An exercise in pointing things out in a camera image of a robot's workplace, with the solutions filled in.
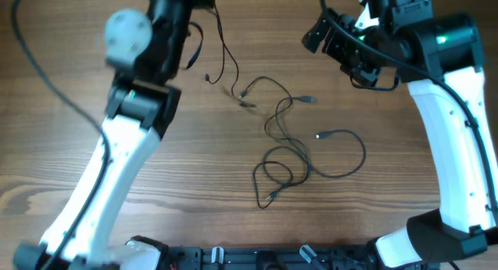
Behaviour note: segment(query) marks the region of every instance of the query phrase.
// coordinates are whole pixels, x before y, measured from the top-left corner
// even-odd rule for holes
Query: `robotic hand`
[[[99,177],[102,139],[68,204],[39,245],[21,244],[19,269],[438,269],[498,243],[498,169],[483,100],[484,62],[479,32],[466,15],[434,19],[430,0],[360,0],[358,20],[324,10],[303,38],[315,52],[341,63],[360,89],[388,91],[408,83],[423,117],[436,164],[441,205],[366,246],[312,250],[168,247],[144,237],[124,246],[107,242],[126,194],[173,120],[180,90],[165,86],[178,70],[191,11],[213,0],[150,0],[106,25],[107,63],[116,69],[102,129],[112,150]],[[398,68],[390,89],[377,87],[385,66]]]

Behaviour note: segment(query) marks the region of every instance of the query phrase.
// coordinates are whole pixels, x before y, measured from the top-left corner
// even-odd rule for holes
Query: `wooden table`
[[[95,131],[49,92],[29,65],[10,27],[11,1],[0,0],[0,268],[10,268],[18,243],[37,242],[61,211],[97,140]],[[137,234],[172,246],[364,243],[438,206],[425,129],[406,87],[393,93],[353,89],[336,62],[301,45],[319,15],[318,0],[217,2],[226,42],[240,65],[236,89],[268,75],[294,96],[317,96],[319,103],[297,103],[286,115],[289,132],[309,145],[315,166],[337,174],[355,166],[360,147],[347,135],[324,141],[314,135],[351,129],[366,143],[366,164],[343,180],[313,175],[305,185],[282,193],[268,210],[258,210],[251,171],[275,146],[262,125],[284,93],[260,83],[247,98],[258,105],[258,113],[251,114],[225,94],[235,76],[231,62],[219,84],[205,82],[205,73],[214,77],[219,72],[221,43],[214,18],[195,12],[192,20],[205,30],[201,57],[172,82],[183,90],[177,116],[137,176],[112,244]],[[357,0],[328,2],[339,12],[359,13]],[[437,15],[468,9],[479,24],[487,56],[487,110],[496,136],[496,0],[433,3]],[[103,25],[119,9],[146,6],[146,0],[25,0],[19,20],[55,84],[101,120],[113,75],[103,63]],[[198,41],[193,33],[182,63]],[[391,84],[391,77],[383,77],[382,84]],[[280,152],[275,159],[302,170],[289,153]],[[258,179],[263,194],[275,188],[262,175]],[[459,265],[495,268],[497,254],[495,248]]]

